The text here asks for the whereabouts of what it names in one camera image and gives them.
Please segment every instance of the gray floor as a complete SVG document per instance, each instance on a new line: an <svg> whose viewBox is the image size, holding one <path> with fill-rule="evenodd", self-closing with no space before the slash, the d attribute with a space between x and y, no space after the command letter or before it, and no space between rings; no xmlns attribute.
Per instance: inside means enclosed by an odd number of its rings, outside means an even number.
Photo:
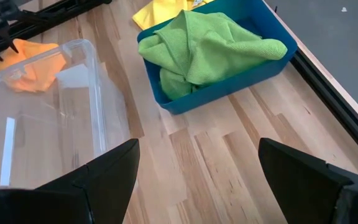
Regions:
<svg viewBox="0 0 358 224"><path fill-rule="evenodd" d="M266 2L358 103L358 1Z"/></svg>

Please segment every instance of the wooden tabletop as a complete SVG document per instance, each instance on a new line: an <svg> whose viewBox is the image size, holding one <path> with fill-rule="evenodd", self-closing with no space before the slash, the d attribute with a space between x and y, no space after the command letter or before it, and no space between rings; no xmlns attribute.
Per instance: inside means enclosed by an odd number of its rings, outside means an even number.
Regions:
<svg viewBox="0 0 358 224"><path fill-rule="evenodd" d="M161 109L137 53L140 29L131 19L148 2L113 0L31 39L90 40L122 91L141 156L124 223L286 223L259 164L261 137L358 174L358 145L291 64L276 77L187 113Z"/></svg>

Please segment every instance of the blue plastic bin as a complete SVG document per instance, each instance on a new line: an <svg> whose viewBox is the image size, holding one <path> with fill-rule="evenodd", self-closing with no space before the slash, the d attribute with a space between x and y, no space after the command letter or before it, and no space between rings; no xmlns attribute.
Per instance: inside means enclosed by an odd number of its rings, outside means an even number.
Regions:
<svg viewBox="0 0 358 224"><path fill-rule="evenodd" d="M297 49L295 40L262 0L215 0L194 9L194 11L202 13L223 12L241 27L262 36L262 38L280 40L287 46L288 52L281 60L267 61L262 65L173 101L167 98L159 84L160 67L144 60L155 100L162 108L172 114L184 113L279 74ZM161 29L169 22L170 20L142 31L138 35L137 41L140 42L143 38L153 35L155 30Z"/></svg>

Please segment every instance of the clear plastic bin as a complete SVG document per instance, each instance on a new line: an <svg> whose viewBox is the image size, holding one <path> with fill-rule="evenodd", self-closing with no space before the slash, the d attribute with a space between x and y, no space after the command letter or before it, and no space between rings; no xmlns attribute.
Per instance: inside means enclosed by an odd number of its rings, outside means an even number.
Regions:
<svg viewBox="0 0 358 224"><path fill-rule="evenodd" d="M57 58L45 91L12 85ZM0 71L0 187L34 189L130 138L121 92L99 67L92 44L74 40Z"/></svg>

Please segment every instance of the towel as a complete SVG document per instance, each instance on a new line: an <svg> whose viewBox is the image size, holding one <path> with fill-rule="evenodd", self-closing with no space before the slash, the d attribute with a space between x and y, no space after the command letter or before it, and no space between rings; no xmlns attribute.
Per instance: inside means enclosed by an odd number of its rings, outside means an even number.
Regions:
<svg viewBox="0 0 358 224"><path fill-rule="evenodd" d="M139 42L139 53L161 66L161 87L171 100L287 52L279 40L262 39L221 12L182 11L154 33Z"/></svg>
<svg viewBox="0 0 358 224"><path fill-rule="evenodd" d="M4 61L0 62L0 71L59 46L57 44L39 44L20 39L14 39L13 43L19 53L16 53L11 48L6 49L1 55ZM5 81L15 91L45 91L55 80L55 74L65 64L66 61L63 55L56 54L26 65L24 67L25 73L20 74L18 77L15 75L6 77Z"/></svg>
<svg viewBox="0 0 358 224"><path fill-rule="evenodd" d="M132 18L143 30L174 18L179 12L192 10L213 0L153 0Z"/></svg>

